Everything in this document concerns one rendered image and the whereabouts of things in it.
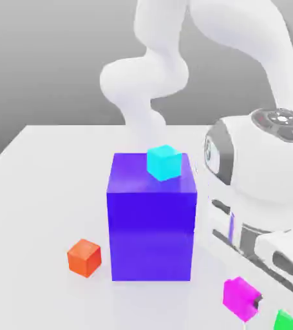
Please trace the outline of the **small orange cube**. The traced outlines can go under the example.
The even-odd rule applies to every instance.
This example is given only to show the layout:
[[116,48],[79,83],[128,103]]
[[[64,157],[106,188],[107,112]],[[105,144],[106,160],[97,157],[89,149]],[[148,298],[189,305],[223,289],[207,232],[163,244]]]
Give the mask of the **small orange cube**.
[[68,252],[69,269],[86,278],[102,263],[101,248],[88,240],[80,239]]

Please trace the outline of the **large purple box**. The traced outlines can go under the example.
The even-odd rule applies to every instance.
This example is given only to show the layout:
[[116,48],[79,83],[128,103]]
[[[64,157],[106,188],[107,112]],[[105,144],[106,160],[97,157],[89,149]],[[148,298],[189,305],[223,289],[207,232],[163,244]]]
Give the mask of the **large purple box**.
[[114,154],[106,198],[114,281],[190,280],[197,190],[186,154],[182,174],[163,182],[146,154]]

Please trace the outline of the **small cyan cube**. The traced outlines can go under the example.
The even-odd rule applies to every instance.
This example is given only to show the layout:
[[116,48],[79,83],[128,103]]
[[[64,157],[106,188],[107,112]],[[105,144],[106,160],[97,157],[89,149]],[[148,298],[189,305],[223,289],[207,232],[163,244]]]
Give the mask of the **small cyan cube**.
[[148,149],[147,172],[160,182],[179,177],[182,153],[167,144]]

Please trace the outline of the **small green cube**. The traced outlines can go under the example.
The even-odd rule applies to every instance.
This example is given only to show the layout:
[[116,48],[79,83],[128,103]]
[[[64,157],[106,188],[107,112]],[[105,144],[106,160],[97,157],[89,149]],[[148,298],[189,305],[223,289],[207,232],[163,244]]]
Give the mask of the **small green cube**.
[[293,330],[293,318],[286,311],[280,309],[274,322],[274,330]]

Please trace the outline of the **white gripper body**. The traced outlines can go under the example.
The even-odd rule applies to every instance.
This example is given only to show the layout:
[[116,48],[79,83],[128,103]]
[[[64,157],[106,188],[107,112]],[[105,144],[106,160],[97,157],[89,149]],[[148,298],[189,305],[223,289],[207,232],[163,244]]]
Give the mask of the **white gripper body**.
[[268,231],[230,218],[210,218],[208,246],[260,291],[264,304],[293,317],[293,224]]

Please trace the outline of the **small magenta cube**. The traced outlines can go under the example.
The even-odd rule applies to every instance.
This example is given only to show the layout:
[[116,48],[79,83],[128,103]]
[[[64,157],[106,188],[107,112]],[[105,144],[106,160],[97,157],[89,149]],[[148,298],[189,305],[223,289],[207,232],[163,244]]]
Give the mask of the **small magenta cube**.
[[223,285],[223,305],[246,323],[258,312],[252,303],[259,294],[261,293],[242,277],[228,279]]

